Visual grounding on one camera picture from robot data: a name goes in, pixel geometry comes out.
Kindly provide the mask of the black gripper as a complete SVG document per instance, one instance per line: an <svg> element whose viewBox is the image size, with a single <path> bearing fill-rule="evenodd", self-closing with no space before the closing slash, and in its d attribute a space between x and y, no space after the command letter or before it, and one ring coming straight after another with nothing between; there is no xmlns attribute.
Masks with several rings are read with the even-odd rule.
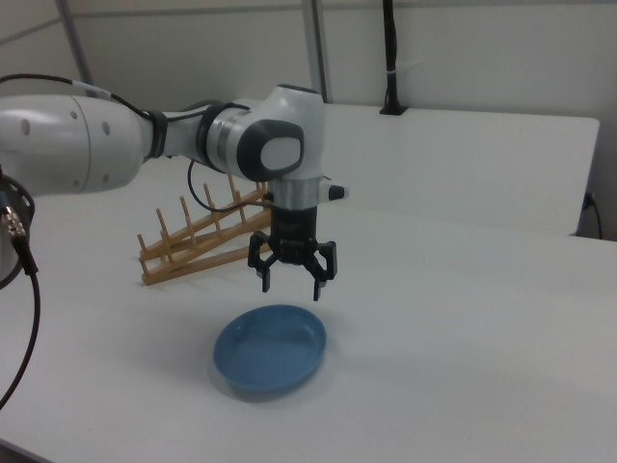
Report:
<svg viewBox="0 0 617 463"><path fill-rule="evenodd" d="M272 209L271 249L274 255L261 257L270 249L270 236L256 231L250 238L248 265L261 280L261 290L270 289L270 267L276 257L283 263L303 265L314 280L313 301L320 299L321 289L336 276L336 243L316 241L317 207L289 210Z"/></svg>

